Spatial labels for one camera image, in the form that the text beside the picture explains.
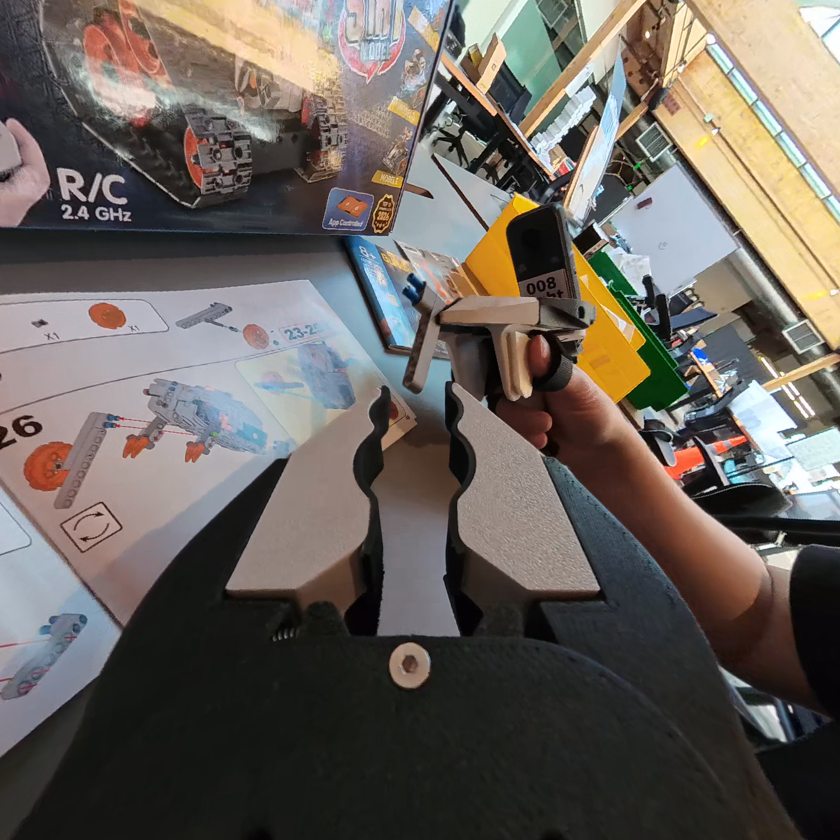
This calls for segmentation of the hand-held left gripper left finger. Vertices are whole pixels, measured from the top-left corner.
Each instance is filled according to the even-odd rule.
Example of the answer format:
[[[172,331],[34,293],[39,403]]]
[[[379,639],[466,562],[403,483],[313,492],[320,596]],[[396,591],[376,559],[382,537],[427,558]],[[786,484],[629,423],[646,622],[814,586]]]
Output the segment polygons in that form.
[[[289,457],[226,584],[241,599],[331,604],[354,635],[375,635],[384,583],[373,483],[392,395],[377,385]]]

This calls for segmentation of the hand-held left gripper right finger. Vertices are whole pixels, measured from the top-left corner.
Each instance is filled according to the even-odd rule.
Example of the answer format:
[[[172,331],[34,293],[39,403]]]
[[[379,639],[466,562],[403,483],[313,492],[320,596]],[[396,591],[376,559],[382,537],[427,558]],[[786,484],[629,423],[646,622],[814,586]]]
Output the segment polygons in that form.
[[[546,458],[454,382],[445,387],[449,503],[445,586],[462,635],[494,614],[527,624],[542,603],[602,598]]]

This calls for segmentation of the grey beam with blue pins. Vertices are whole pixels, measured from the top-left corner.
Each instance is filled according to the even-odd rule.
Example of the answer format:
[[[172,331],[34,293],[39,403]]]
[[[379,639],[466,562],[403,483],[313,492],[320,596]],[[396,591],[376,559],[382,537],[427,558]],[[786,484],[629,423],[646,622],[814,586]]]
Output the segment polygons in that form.
[[[419,394],[427,382],[437,348],[440,332],[438,318],[445,309],[445,302],[432,287],[418,279],[414,273],[409,274],[403,295],[418,313],[418,324],[402,383],[409,392]]]

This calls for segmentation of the person's right forearm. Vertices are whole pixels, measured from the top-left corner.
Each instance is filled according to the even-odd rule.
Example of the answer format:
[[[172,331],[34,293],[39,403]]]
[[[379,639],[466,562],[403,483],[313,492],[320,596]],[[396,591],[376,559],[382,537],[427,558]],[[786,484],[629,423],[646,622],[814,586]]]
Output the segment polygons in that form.
[[[727,672],[833,715],[814,692],[796,647],[789,571],[768,566],[701,510],[626,425],[593,446],[558,450],[575,478],[665,572]]]

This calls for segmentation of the yellow storage bin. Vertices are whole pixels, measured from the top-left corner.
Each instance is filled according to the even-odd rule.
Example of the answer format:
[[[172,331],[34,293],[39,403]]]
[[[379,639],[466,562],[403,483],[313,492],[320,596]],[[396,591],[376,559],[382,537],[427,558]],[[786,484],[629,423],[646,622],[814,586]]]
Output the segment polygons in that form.
[[[468,255],[469,271],[489,295],[513,297],[519,294],[508,248],[507,227],[515,217],[536,207],[534,201],[515,194]],[[573,247],[573,253],[582,297],[596,311],[595,322],[582,344],[579,365],[614,403],[619,403],[650,375],[650,369],[639,353],[645,340],[576,247]]]

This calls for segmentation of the orange sticker sheet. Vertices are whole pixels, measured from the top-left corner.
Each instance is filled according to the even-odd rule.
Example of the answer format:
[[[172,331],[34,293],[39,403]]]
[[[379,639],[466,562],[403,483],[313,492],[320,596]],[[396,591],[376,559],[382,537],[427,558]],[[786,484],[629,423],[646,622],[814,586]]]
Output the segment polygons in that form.
[[[421,280],[446,280],[453,273],[460,274],[460,262],[455,257],[409,245],[399,239],[395,240],[395,244]]]

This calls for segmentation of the adjacent grey table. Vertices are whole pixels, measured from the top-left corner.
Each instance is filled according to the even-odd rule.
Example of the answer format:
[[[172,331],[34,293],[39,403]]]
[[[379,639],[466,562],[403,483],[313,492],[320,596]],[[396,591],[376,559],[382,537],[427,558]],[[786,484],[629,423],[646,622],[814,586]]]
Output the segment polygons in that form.
[[[423,194],[402,195],[391,238],[465,259],[511,202],[511,194],[421,145],[407,182]]]

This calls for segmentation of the green storage bin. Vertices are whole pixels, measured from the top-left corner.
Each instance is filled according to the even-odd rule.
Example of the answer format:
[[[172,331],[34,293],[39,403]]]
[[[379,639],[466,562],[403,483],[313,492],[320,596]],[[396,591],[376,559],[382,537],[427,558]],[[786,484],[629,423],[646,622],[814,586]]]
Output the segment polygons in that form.
[[[636,292],[629,281],[616,267],[612,258],[604,251],[589,258],[595,273],[603,280],[616,299],[636,331],[644,338],[637,350],[640,359],[646,363],[648,377],[637,385],[627,396],[627,400],[637,410],[651,408],[664,411],[688,395],[689,388],[678,373],[677,362],[669,354],[666,344],[652,329],[651,325],[639,315],[632,298]]]

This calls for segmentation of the open instruction booklet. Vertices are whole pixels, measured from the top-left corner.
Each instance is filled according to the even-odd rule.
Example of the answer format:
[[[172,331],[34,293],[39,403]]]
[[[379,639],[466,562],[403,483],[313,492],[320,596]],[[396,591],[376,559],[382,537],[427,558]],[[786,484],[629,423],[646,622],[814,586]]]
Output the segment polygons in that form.
[[[2,753],[165,567],[384,375],[308,279],[2,297]]]

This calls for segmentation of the whiteboard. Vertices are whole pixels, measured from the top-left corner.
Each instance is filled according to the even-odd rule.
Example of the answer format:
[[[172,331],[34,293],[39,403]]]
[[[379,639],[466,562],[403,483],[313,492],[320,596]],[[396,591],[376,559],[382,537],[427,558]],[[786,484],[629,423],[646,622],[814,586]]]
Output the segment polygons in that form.
[[[654,283],[666,293],[686,287],[730,256],[739,243],[679,165],[610,218],[630,252],[650,261]]]

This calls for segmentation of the leaning white board panel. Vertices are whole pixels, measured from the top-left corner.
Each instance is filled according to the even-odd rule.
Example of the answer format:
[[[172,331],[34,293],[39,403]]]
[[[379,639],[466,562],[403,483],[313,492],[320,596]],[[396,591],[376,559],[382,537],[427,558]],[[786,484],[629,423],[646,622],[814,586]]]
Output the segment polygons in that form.
[[[613,146],[620,127],[623,99],[627,87],[623,58],[618,56],[613,69],[612,85],[599,124],[590,133],[578,160],[562,202],[570,224],[585,226],[602,183],[606,167],[612,158]]]

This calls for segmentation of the stack of white boxes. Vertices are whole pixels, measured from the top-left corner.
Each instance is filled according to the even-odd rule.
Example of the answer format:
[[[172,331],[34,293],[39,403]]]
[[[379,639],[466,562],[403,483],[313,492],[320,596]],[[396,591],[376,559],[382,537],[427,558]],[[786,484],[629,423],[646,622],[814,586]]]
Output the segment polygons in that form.
[[[592,110],[595,99],[595,92],[591,86],[585,86],[571,95],[559,116],[544,130],[532,136],[531,146],[537,156],[547,159],[550,150]]]

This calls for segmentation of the wooden-top work table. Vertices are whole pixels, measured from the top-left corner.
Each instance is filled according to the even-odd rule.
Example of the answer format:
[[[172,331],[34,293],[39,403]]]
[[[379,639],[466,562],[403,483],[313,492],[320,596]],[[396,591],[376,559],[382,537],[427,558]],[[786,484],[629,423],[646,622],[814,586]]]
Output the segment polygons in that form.
[[[530,144],[530,141],[520,131],[517,124],[509,119],[508,114],[493,99],[493,97],[478,89],[478,87],[467,77],[466,73],[460,68],[460,66],[454,63],[454,61],[443,49],[439,51],[438,63],[442,64],[443,67],[446,68],[446,71],[450,76],[450,80],[459,85],[457,93],[466,93],[491,117],[493,117],[497,122],[500,122],[509,139],[522,148],[523,152],[529,157],[529,159],[548,178],[548,183],[556,182],[559,177],[546,164],[542,163]]]

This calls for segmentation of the cardboard box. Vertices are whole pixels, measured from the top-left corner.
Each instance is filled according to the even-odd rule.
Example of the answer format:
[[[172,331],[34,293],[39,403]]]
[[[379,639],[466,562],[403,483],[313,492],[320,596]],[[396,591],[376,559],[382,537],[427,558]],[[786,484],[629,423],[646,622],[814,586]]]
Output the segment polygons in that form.
[[[497,33],[490,39],[489,45],[480,54],[476,64],[476,88],[482,93],[488,93],[507,57],[507,50]]]

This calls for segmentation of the large toy robot kit box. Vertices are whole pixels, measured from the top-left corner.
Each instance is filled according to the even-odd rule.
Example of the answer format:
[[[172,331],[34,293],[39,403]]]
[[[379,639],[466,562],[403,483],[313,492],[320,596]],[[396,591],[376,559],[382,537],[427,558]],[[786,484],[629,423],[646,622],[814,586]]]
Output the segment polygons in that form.
[[[2,228],[387,235],[453,5],[3,1]]]

